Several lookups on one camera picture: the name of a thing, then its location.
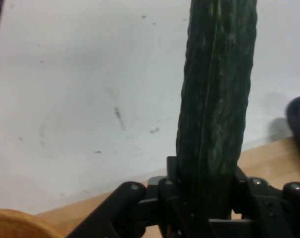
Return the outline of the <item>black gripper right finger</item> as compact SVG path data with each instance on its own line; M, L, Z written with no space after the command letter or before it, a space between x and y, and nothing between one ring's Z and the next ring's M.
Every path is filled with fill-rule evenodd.
M232 209L257 223L261 238L300 238L300 182L277 189L265 179L248 177L237 168Z

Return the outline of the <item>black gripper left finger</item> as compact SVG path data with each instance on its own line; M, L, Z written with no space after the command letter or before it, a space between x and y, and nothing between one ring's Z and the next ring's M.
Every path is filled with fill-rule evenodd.
M202 238L203 226L180 190L178 162L167 158L167 176L121 184L69 238L140 238L146 227L159 226L162 237Z

